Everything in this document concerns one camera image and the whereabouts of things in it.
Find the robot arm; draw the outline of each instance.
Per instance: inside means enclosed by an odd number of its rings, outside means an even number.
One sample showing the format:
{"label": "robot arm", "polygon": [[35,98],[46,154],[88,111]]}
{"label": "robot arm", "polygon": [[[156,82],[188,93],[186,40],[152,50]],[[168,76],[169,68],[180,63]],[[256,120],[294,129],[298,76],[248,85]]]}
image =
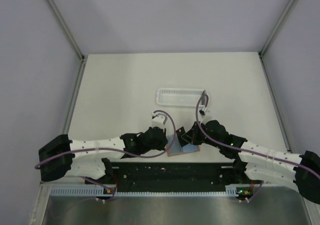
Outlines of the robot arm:
{"label": "robot arm", "polygon": [[132,158],[150,150],[164,150],[168,143],[165,129],[167,120],[165,114],[156,112],[152,114],[151,127],[146,132],[126,133],[105,140],[74,140],[62,134],[39,150],[40,162],[61,153],[80,152],[69,153],[43,164],[40,167],[41,180],[50,182],[65,176],[97,180],[112,174],[109,159]]}
{"label": "robot arm", "polygon": [[[245,173],[250,180],[286,186],[320,204],[320,180],[302,168],[306,167],[320,175],[320,158],[317,154],[306,151],[301,155],[265,148],[243,137],[229,134],[217,120],[212,120],[207,108],[201,109],[199,114],[200,125],[195,122],[191,130],[181,136],[183,140],[194,145],[209,144],[218,148],[225,157],[235,159],[234,169]],[[216,142],[208,139],[199,126]]]}

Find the aluminum frame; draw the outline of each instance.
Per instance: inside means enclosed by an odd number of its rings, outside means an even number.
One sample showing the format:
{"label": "aluminum frame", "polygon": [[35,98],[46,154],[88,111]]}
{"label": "aluminum frame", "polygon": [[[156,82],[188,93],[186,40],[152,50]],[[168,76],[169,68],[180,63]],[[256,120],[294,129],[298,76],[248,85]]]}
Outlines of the aluminum frame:
{"label": "aluminum frame", "polygon": [[[68,26],[63,18],[63,16],[61,15],[60,11],[58,10],[54,0],[45,0],[45,1],[46,1],[47,5],[49,6],[50,10],[52,11],[52,15],[55,17],[56,21],[58,22],[63,34],[65,35],[66,39],[68,40],[68,42],[70,43],[74,52],[77,54],[78,58],[81,61],[79,69],[78,69],[78,73],[77,73],[77,78],[75,80],[73,93],[72,93],[72,96],[70,99],[68,111],[65,116],[64,123],[63,123],[62,133],[66,134],[69,131],[69,127],[70,127],[73,112],[75,109],[79,89],[81,86],[82,77],[85,72],[86,59],[85,59],[83,53],[81,52],[78,44],[76,43],[70,29],[68,28]],[[262,66],[262,69],[263,69],[263,72],[265,75],[266,83],[267,83],[269,91],[270,91],[271,99],[272,99],[273,106],[274,106],[274,109],[276,112],[276,116],[277,116],[277,119],[278,119],[278,122],[280,125],[281,133],[283,135],[283,139],[284,139],[284,142],[285,142],[285,145],[286,145],[288,151],[292,151],[291,146],[290,146],[290,138],[286,132],[286,126],[285,126],[285,123],[283,120],[283,115],[281,113],[281,108],[280,108],[278,100],[277,100],[275,89],[274,89],[274,87],[272,85],[272,81],[270,79],[268,67],[266,66],[266,64],[264,62],[264,55],[268,51],[272,42],[277,37],[279,31],[281,30],[281,28],[285,24],[287,17],[289,16],[290,12],[294,9],[294,6],[297,2],[298,2],[298,0],[289,0],[287,6],[285,7],[284,11],[282,12],[281,16],[279,17],[274,29],[270,33],[267,41],[265,42],[264,46],[262,47],[261,51],[259,52],[261,66]],[[54,184],[49,184],[49,183],[40,184],[33,211],[30,214],[30,220],[29,220],[30,225],[41,225],[43,223],[46,208],[47,208],[47,203],[48,203],[49,196],[51,193],[52,185],[54,185]],[[316,204],[314,204],[310,201],[307,201],[306,199],[304,199],[304,203],[305,203],[306,211],[308,212],[308,215],[309,215],[309,218],[310,218],[312,224],[313,225],[320,225],[320,208],[318,208],[318,206]]]}

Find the cable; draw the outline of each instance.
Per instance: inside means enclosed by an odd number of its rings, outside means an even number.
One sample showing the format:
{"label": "cable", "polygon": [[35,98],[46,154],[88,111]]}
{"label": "cable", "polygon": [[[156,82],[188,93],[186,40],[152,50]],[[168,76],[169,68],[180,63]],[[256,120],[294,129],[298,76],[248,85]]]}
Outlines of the cable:
{"label": "cable", "polygon": [[262,181],[260,183],[259,187],[257,188],[257,190],[255,191],[255,193],[252,195],[252,197],[248,198],[248,200],[247,200],[248,203],[251,202],[252,199],[254,199],[257,196],[257,194],[260,192],[263,184],[264,184],[264,182]]}
{"label": "cable", "polygon": [[[163,110],[156,110],[154,111],[154,113],[163,113],[165,115],[167,115],[167,117],[171,120],[171,123],[172,123],[172,126],[173,126],[173,139],[170,143],[170,145],[162,152],[156,154],[156,155],[152,155],[152,156],[141,156],[141,155],[137,155],[137,154],[134,154],[134,153],[131,153],[131,152],[128,152],[128,151],[124,151],[124,150],[120,150],[120,149],[116,149],[116,148],[110,148],[110,147],[100,147],[99,150],[104,150],[104,151],[113,151],[113,152],[119,152],[119,153],[123,153],[123,154],[127,154],[127,155],[130,155],[132,157],[136,157],[136,158],[142,158],[142,159],[152,159],[152,158],[156,158],[156,157],[159,157],[163,154],[165,154],[170,148],[171,146],[174,144],[174,142],[176,141],[176,138],[177,138],[177,133],[176,133],[176,125],[175,125],[175,122],[173,120],[173,118],[170,116],[169,113],[167,113],[166,111],[163,111]],[[64,155],[67,155],[67,154],[75,154],[75,153],[81,153],[81,152],[91,152],[91,151],[95,151],[96,149],[95,148],[84,148],[84,149],[76,149],[76,150],[72,150],[72,151],[65,151],[65,152],[62,152],[62,153],[59,153],[57,155],[54,155],[54,156],[51,156],[41,162],[39,162],[37,165],[34,166],[35,169],[40,169],[40,167],[54,159],[57,159],[57,158],[60,158]]]}
{"label": "cable", "polygon": [[198,124],[198,127],[200,129],[200,131],[205,135],[205,137],[207,139],[209,139],[210,141],[220,145],[220,146],[223,146],[223,147],[226,147],[226,148],[229,148],[229,149],[233,149],[233,150],[237,150],[237,151],[241,151],[241,152],[247,152],[247,153],[250,153],[250,154],[255,154],[255,155],[258,155],[258,156],[261,156],[261,157],[264,157],[264,158],[269,158],[269,159],[273,159],[275,161],[278,161],[278,162],[282,162],[282,163],[286,163],[286,164],[290,164],[290,165],[293,165],[293,166],[296,166],[296,167],[299,167],[299,168],[302,168],[310,173],[312,173],[317,179],[320,180],[320,175],[318,173],[316,173],[315,171],[313,171],[312,169],[310,169],[309,167],[307,166],[304,166],[304,165],[301,165],[299,163],[296,163],[296,162],[293,162],[293,161],[288,161],[288,160],[284,160],[284,159],[281,159],[281,158],[277,158],[277,157],[273,157],[273,156],[268,156],[268,155],[265,155],[263,153],[260,153],[260,152],[256,152],[256,151],[252,151],[252,150],[248,150],[248,149],[243,149],[243,148],[239,148],[239,147],[234,147],[234,146],[231,146],[231,145],[228,145],[228,144],[225,144],[223,142],[220,142],[220,141],[217,141],[215,139],[213,139],[212,137],[210,137],[206,132],[205,130],[202,128],[201,126],[201,123],[199,121],[199,115],[198,115],[198,110],[199,110],[199,105],[200,105],[200,102],[201,100],[203,99],[203,97],[206,97],[206,100],[207,100],[207,104],[209,102],[209,96],[207,94],[203,94],[199,101],[197,102],[196,104],[196,108],[195,108],[195,120],[196,120],[196,123]]}
{"label": "cable", "polygon": [[[112,196],[111,197],[106,197],[106,198],[109,198],[107,199],[107,201],[110,201],[112,199],[114,199],[115,197],[115,194],[116,194],[116,190],[117,190],[117,186],[118,186],[118,179],[116,180],[116,184],[115,184],[115,188],[109,188],[101,183],[98,183],[98,182],[95,182],[89,178],[86,178],[86,177],[83,177],[81,176],[80,178],[86,180],[87,182],[89,183],[92,183],[94,185],[98,185],[100,187],[103,187],[104,189],[106,189],[107,191],[111,191],[112,193]],[[76,202],[75,204],[69,206],[66,210],[64,210],[62,213],[60,213],[59,215],[55,215],[54,214],[54,211],[53,211],[53,205],[50,206],[50,216],[53,218],[53,219],[59,219],[61,218],[66,212],[70,211],[71,209],[73,209],[74,207],[78,206],[79,204],[83,203],[83,202],[86,202],[86,201],[89,201],[89,200],[97,200],[96,197],[87,197],[87,198],[84,198],[84,199],[81,199],[80,201]]]}

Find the clear plastic container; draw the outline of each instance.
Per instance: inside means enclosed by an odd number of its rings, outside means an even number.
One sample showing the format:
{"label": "clear plastic container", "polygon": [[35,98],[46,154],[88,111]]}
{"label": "clear plastic container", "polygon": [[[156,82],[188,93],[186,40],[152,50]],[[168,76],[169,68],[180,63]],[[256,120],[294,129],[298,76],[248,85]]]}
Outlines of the clear plastic container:
{"label": "clear plastic container", "polygon": [[[205,93],[204,89],[160,88],[156,101],[161,106],[195,108],[200,97]],[[200,105],[204,106],[205,103],[203,99]]]}

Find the white wall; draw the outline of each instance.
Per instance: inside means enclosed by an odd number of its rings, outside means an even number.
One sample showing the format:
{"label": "white wall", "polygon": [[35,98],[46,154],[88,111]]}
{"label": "white wall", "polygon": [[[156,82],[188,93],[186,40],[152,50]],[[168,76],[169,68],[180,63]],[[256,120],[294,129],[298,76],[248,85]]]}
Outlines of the white wall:
{"label": "white wall", "polygon": [[85,54],[259,51],[288,0],[55,0]]}
{"label": "white wall", "polygon": [[299,0],[270,50],[266,66],[291,144],[320,155],[320,0]]}
{"label": "white wall", "polygon": [[27,224],[38,150],[60,132],[79,60],[44,0],[0,0],[0,218]]}

